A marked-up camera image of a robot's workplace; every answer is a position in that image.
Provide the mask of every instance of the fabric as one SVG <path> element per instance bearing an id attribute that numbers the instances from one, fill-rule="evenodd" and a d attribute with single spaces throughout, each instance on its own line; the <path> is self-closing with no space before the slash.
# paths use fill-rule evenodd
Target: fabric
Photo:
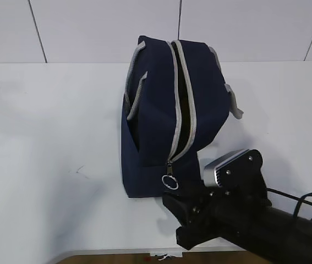
<path id="1" fill-rule="evenodd" d="M 233 100 L 206 44 L 146 36 L 138 43 L 122 108 L 124 188 L 129 197 L 180 194 L 203 185 L 197 151 L 212 142 Z"/>

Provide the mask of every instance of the black cable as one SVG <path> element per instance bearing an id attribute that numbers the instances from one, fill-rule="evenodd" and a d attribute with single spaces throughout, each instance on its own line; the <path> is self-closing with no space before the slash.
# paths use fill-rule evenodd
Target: black cable
<path id="1" fill-rule="evenodd" d="M 271 193 L 275 193 L 275 194 L 279 194 L 279 195 L 288 197 L 288 198 L 293 199 L 293 200 L 296 200 L 296 201 L 299 201 L 299 200 L 300 200 L 299 197 L 293 196 L 293 195 L 291 195 L 291 194 L 286 194 L 285 192 L 277 191 L 277 190 L 275 190 L 275 189 L 267 188 L 267 191 L 269 191 L 269 192 L 271 192 Z M 312 202 L 309 202 L 309 201 L 305 201 L 305 200 L 304 200 L 303 203 L 312 206 Z"/>
<path id="2" fill-rule="evenodd" d="M 39 43 L 40 43 L 40 45 L 41 45 L 41 50 L 42 50 L 42 53 L 43 53 L 43 57 L 44 57 L 44 59 L 45 59 L 45 63 L 47 63 L 46 52 L 45 52 L 45 50 L 43 49 L 43 44 L 42 44 L 42 40 L 41 40 L 41 35 L 40 35 L 39 29 L 38 29 L 38 27 L 37 27 L 37 22 L 36 22 L 36 18 L 35 18 L 34 11 L 33 11 L 33 9 L 32 9 L 31 1 L 28 0 L 28 2 L 29 2 L 29 7 L 30 7 L 32 19 L 33 19 L 33 21 L 34 21 L 34 25 L 35 25 L 35 28 L 36 28 L 36 33 L 37 33 L 37 36 L 39 37 Z"/>
<path id="3" fill-rule="evenodd" d="M 178 39 L 180 38 L 180 21 L 182 19 L 183 0 L 179 1 Z"/>

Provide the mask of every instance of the robotic arm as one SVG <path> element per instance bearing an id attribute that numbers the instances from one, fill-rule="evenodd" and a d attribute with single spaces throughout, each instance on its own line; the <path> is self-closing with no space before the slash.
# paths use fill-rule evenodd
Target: robotic arm
<path id="1" fill-rule="evenodd" d="M 312 264 L 312 219 L 298 217 L 304 195 L 296 198 L 268 189 L 257 150 L 231 152 L 208 164 L 206 187 L 189 195 L 165 193 L 162 201 L 179 220 L 177 244 L 189 250 L 222 237 L 273 263 Z M 272 207 L 267 192 L 298 200 L 289 214 Z"/>

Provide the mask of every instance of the open zipper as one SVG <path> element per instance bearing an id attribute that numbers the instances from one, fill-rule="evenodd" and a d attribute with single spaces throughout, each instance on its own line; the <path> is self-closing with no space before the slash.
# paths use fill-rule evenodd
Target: open zipper
<path id="1" fill-rule="evenodd" d="M 177 122 L 171 151 L 166 164 L 167 175 L 162 177 L 162 181 L 169 189 L 176 190 L 178 189 L 178 182 L 173 176 L 173 162 L 183 157 L 194 143 L 196 134 L 196 109 L 181 42 L 176 40 L 168 45 L 172 51 L 174 63 L 174 95 Z M 164 181 L 166 177 L 171 178 L 176 183 L 176 187 L 166 184 Z"/>

